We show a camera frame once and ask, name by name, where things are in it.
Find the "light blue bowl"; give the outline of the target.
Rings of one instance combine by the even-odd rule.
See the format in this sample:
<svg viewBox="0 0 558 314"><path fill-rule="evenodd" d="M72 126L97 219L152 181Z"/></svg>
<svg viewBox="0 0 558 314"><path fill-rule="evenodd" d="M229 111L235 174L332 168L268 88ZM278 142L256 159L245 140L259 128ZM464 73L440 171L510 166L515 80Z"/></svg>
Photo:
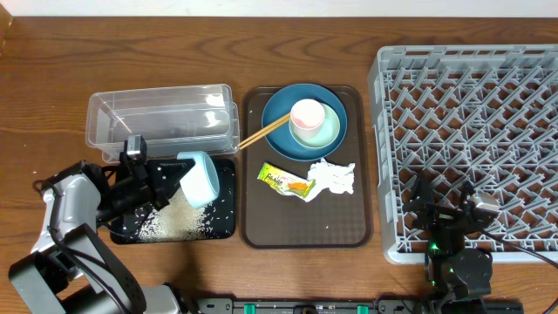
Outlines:
<svg viewBox="0 0 558 314"><path fill-rule="evenodd" d="M182 152L178 160L190 160L194 166L180 180L180 187L193 208L203 208L216 200L220 193L220 182L216 168L205 152Z"/></svg>

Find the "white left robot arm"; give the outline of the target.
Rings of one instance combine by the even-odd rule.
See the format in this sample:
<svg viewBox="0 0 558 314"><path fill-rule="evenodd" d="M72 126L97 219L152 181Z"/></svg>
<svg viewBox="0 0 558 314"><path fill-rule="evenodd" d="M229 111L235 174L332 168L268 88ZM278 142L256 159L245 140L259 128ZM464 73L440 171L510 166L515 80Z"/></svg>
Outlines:
<svg viewBox="0 0 558 314"><path fill-rule="evenodd" d="M143 205L166 206L193 165L140 157L101 167L82 160L34 181L46 205L44 226L31 253L9 271L27 307L34 313L199 312L168 283L141 287L97 233Z"/></svg>

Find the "green pandan cake wrapper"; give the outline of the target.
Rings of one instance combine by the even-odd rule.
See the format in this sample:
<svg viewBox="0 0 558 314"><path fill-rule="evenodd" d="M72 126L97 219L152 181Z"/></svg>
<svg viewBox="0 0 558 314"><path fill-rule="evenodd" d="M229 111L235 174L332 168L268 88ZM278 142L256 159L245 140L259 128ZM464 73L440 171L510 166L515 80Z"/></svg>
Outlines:
<svg viewBox="0 0 558 314"><path fill-rule="evenodd" d="M263 164L257 179L267 183L280 195L297 196L301 199L306 198L315 186L314 180L308 181L268 162Z"/></svg>

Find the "pink cup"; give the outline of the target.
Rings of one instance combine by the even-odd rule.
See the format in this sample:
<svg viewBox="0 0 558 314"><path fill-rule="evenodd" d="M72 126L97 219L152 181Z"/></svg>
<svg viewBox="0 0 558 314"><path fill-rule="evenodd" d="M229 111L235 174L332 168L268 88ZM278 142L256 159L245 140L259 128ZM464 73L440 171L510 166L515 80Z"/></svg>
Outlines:
<svg viewBox="0 0 558 314"><path fill-rule="evenodd" d="M289 123L293 133L302 140L314 138L325 120L323 104L313 99L301 99L290 110Z"/></svg>

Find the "white napkin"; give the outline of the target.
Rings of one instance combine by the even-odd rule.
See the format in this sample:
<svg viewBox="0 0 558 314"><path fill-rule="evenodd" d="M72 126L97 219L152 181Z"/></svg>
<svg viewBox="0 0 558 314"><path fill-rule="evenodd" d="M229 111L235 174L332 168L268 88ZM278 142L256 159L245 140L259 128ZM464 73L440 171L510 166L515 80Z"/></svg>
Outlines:
<svg viewBox="0 0 558 314"><path fill-rule="evenodd" d="M329 189L332 194L336 195L345 193L352 195L355 181L354 168L354 163L348 166L339 166L329 163L324 158L312 164L307 174L307 180L314 181L314 187L303 200L310 202L325 189Z"/></svg>

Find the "pile of white rice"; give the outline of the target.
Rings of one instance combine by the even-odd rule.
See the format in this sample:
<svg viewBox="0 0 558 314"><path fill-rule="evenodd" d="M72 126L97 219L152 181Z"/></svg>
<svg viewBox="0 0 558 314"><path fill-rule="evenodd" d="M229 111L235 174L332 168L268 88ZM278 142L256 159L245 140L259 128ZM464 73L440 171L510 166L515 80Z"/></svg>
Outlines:
<svg viewBox="0 0 558 314"><path fill-rule="evenodd" d="M163 209L153 204L136 208L122 223L123 239L127 242L175 242L216 239L220 235L214 226L217 219L214 203L193 208L178 191Z"/></svg>

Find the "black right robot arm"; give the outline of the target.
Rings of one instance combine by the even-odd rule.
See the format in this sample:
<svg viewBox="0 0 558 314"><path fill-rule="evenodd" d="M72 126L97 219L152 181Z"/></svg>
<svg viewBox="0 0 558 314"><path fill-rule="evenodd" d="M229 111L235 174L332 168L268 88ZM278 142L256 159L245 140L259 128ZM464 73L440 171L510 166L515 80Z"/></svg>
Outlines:
<svg viewBox="0 0 558 314"><path fill-rule="evenodd" d="M412 226L428 235L425 271L433 285L433 293L415 304L412 311L486 313L482 298L491 293L493 257L485 249L468 248L465 236L480 232L497 218L500 204L496 198L475 191L466 181L458 206L444 207L435 203L431 181L420 173L403 211L415 214Z"/></svg>

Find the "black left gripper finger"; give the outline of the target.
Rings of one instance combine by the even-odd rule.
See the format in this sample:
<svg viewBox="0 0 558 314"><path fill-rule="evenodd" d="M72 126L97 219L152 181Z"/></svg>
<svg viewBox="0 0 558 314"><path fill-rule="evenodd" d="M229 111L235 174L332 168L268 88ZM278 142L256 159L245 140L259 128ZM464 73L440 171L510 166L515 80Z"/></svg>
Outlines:
<svg viewBox="0 0 558 314"><path fill-rule="evenodd" d="M158 167L164 173L188 172L195 166L194 159L158 160Z"/></svg>
<svg viewBox="0 0 558 314"><path fill-rule="evenodd" d="M168 205L170 199L180 188L180 180L184 177L185 172L174 174L163 174L159 185L159 204Z"/></svg>

